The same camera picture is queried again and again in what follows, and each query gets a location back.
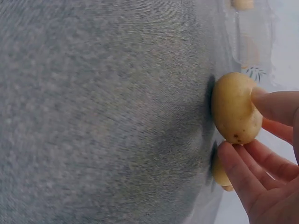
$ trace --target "white wall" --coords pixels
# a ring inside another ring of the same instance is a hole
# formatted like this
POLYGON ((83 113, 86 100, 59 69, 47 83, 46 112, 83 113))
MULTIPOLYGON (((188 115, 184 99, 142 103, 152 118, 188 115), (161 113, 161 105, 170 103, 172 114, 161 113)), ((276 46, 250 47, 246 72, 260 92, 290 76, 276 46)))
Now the white wall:
MULTIPOLYGON (((269 0, 275 18, 275 41, 272 51, 272 83, 268 91, 299 90, 299 1, 269 0)), ((296 162, 291 145, 262 130, 258 139, 279 155, 296 162)), ((248 224, 247 215, 236 193, 224 192, 215 224, 248 224)))

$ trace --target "gray sweater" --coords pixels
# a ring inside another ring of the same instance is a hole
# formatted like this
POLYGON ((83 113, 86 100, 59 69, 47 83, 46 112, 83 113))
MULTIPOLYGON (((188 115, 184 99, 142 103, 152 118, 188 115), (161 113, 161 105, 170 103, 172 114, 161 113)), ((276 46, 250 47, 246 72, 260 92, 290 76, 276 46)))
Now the gray sweater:
POLYGON ((0 2, 0 224, 212 224, 218 0, 0 2))

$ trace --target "yellow potato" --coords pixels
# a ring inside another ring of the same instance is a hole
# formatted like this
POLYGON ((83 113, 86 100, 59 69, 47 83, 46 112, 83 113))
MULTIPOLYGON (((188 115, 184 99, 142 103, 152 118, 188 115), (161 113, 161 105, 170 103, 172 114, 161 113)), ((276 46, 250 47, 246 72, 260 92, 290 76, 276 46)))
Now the yellow potato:
POLYGON ((255 86, 255 81, 248 76, 231 72, 221 77, 213 89, 214 123, 232 144, 252 142, 261 129, 263 117, 251 102, 255 86))
POLYGON ((231 182, 226 175, 217 153, 214 156, 212 163, 212 174, 217 184, 221 186, 231 186, 231 182))
POLYGON ((254 0, 233 0, 233 5, 239 11, 254 9, 254 0))

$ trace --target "fingernail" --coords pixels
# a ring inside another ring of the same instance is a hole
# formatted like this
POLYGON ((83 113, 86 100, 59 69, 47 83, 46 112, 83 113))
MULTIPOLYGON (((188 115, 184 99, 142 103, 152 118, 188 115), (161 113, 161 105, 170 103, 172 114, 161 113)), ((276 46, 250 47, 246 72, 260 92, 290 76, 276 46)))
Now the fingernail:
POLYGON ((267 93, 268 92, 261 87, 254 87, 251 92, 251 98, 259 98, 267 93))

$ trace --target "finger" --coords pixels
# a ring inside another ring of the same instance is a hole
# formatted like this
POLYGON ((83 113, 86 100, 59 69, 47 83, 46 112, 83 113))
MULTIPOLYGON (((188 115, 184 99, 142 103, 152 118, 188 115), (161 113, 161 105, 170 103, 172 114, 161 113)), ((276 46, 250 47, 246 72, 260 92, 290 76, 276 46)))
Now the finger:
POLYGON ((267 119, 293 126, 293 121, 299 109, 299 91, 281 91, 265 93, 256 87, 251 99, 259 112, 267 119))
POLYGON ((265 187, 252 174, 239 154, 228 142, 223 142, 219 145, 218 156, 243 207, 249 214, 257 198, 266 191, 265 187))
POLYGON ((234 145, 234 148, 238 152, 244 163, 247 165, 249 170, 253 173, 254 176, 256 176, 256 178, 267 190, 284 186, 283 183, 270 177, 266 173, 266 171, 260 165, 258 165, 258 163, 252 158, 252 156, 246 151, 243 146, 234 145))
POLYGON ((264 118, 263 129, 293 145, 293 127, 264 118))
POLYGON ((234 187, 233 186, 221 186, 225 191, 227 192, 231 192, 234 191, 234 187))
POLYGON ((289 182, 299 175, 298 165, 277 155, 261 142, 254 140, 244 147, 252 158, 275 178, 289 182))

